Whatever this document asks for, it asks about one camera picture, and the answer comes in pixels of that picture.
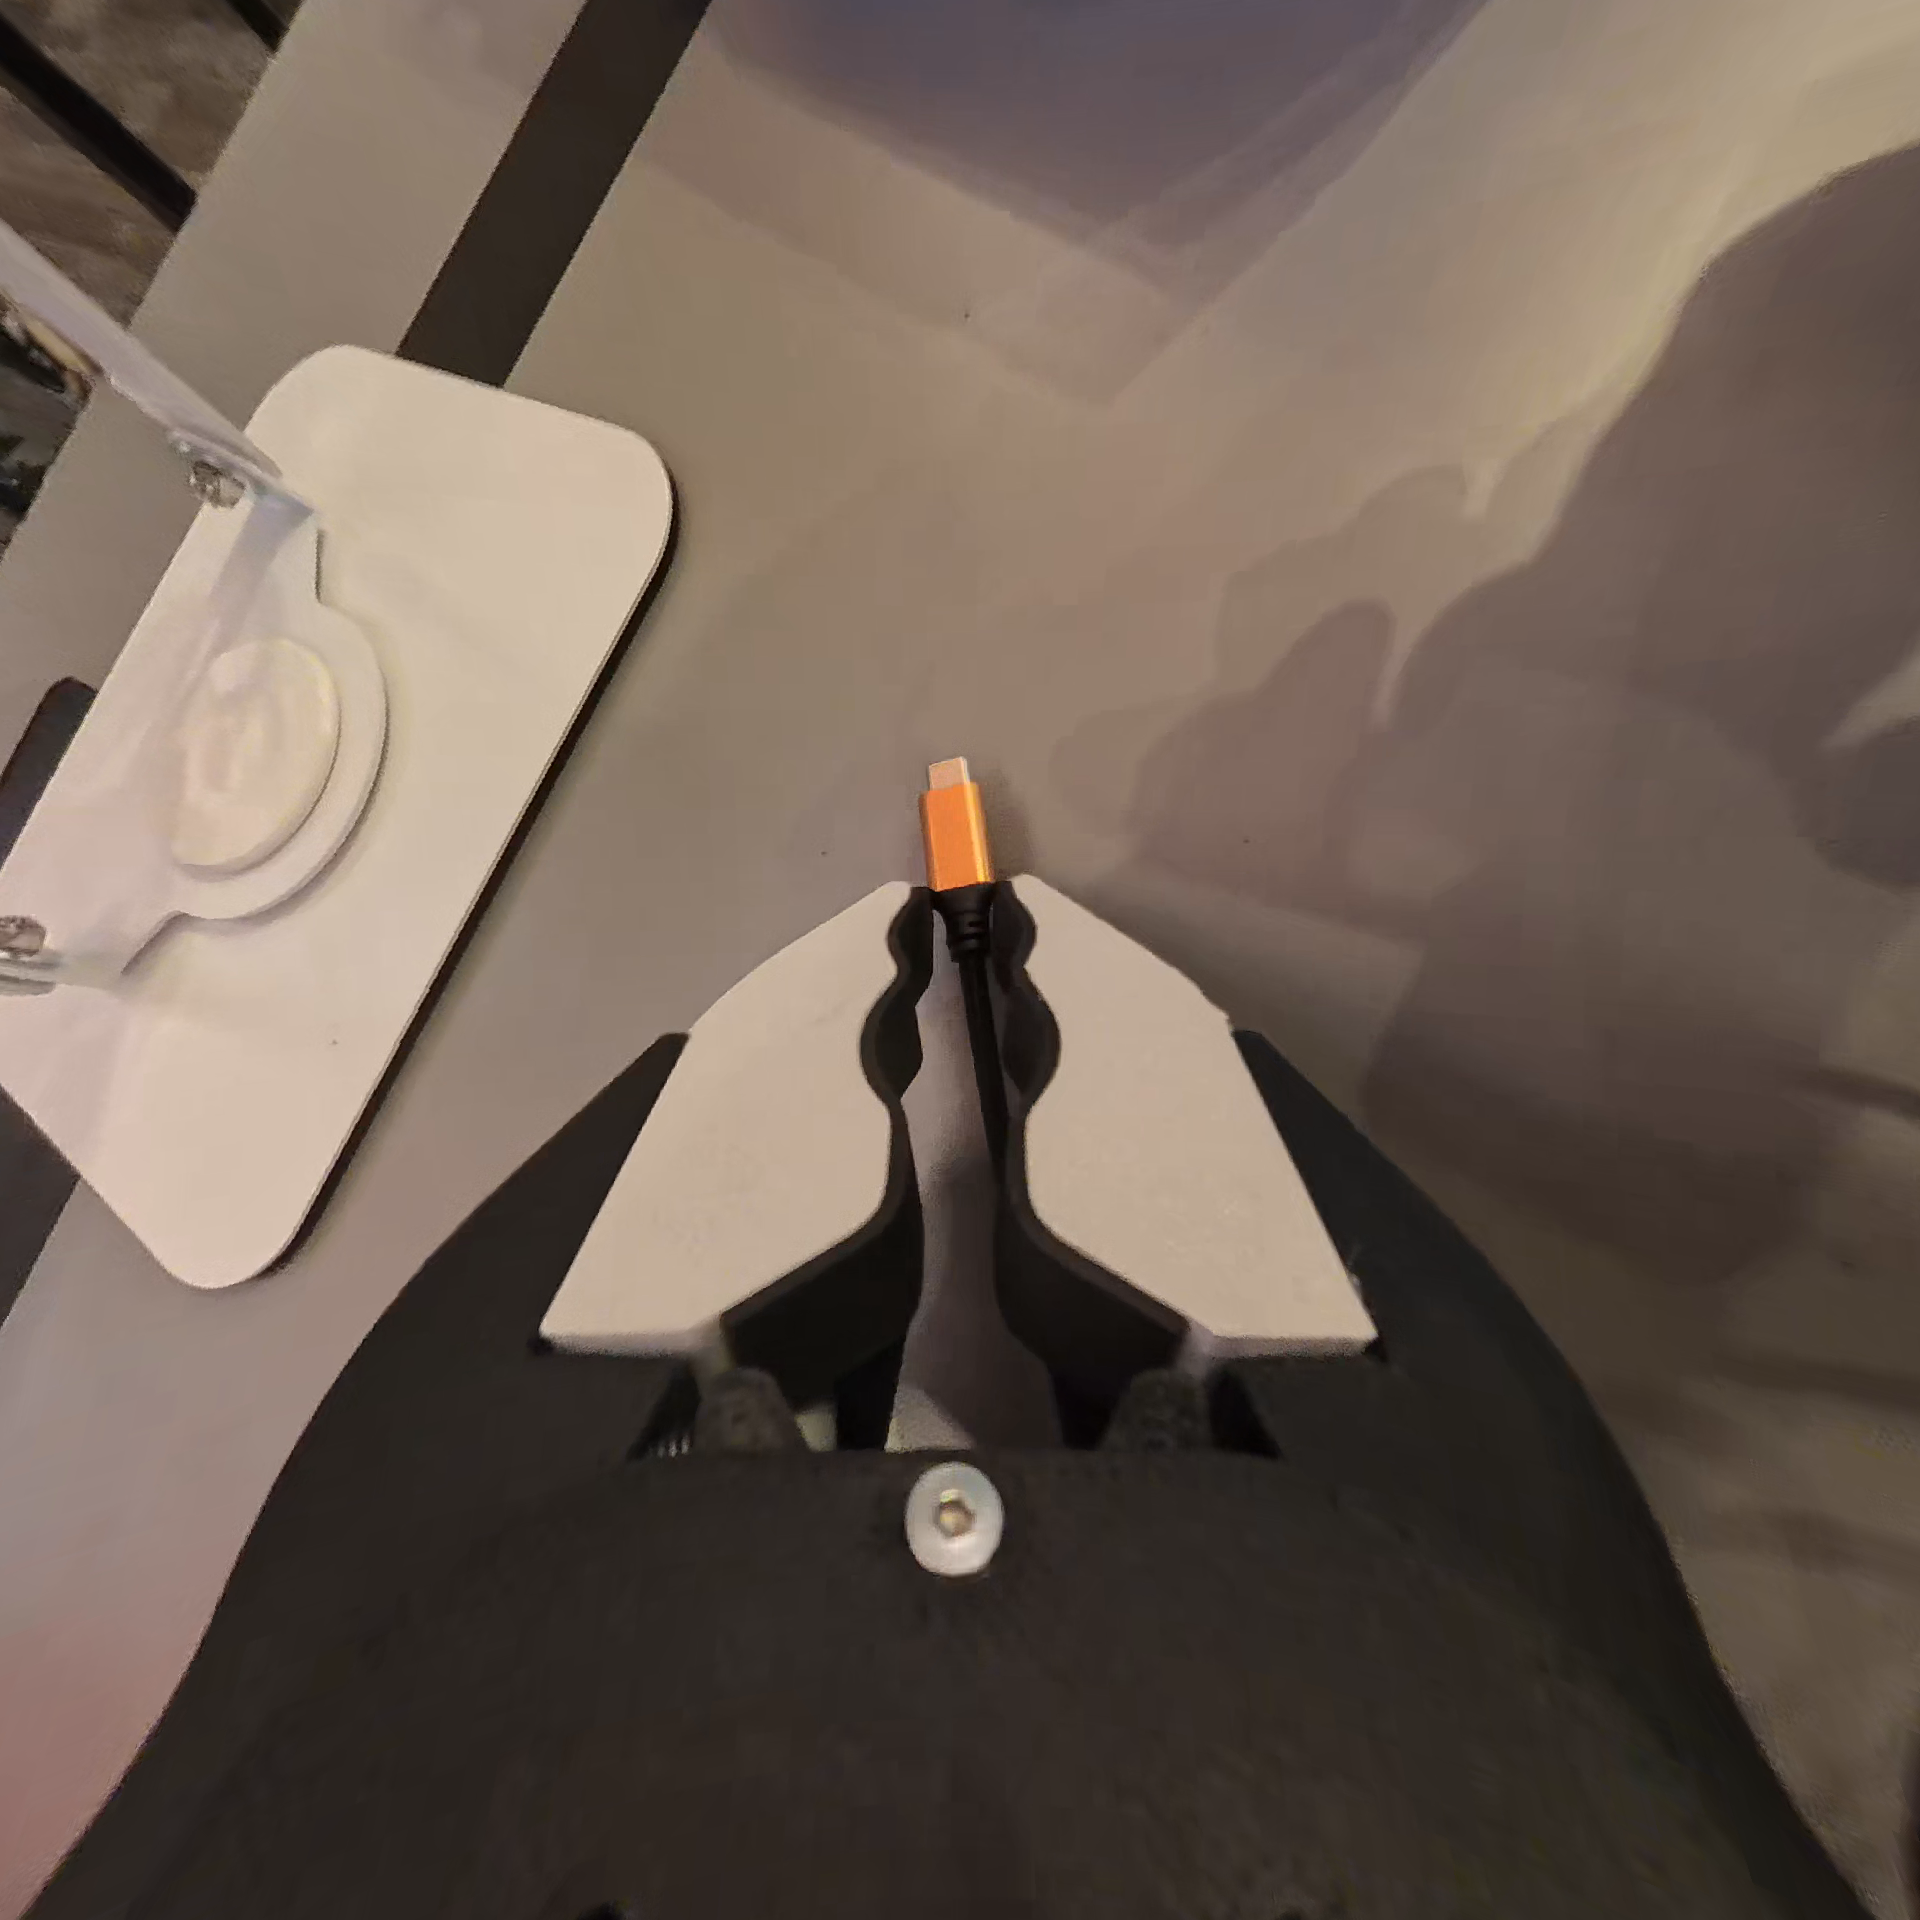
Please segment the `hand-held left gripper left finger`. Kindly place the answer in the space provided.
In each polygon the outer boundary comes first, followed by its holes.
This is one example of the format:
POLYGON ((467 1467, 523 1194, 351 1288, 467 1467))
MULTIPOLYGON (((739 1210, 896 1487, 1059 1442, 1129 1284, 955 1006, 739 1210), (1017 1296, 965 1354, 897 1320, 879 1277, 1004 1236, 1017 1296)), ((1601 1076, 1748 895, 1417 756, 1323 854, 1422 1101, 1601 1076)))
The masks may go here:
POLYGON ((919 1315, 919 887, 884 883, 691 1021, 542 1343, 891 1410, 919 1315))

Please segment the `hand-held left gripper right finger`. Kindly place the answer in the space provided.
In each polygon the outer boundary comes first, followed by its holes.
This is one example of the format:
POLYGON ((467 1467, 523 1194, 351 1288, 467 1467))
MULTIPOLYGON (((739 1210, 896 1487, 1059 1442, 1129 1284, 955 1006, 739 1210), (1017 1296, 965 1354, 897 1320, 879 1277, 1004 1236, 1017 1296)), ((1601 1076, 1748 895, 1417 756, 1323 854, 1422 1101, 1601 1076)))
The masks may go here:
POLYGON ((1362 1354, 1375 1315, 1211 997, 1034 876, 1004 883, 994 936, 1017 1339, 1071 1396, 1362 1354))

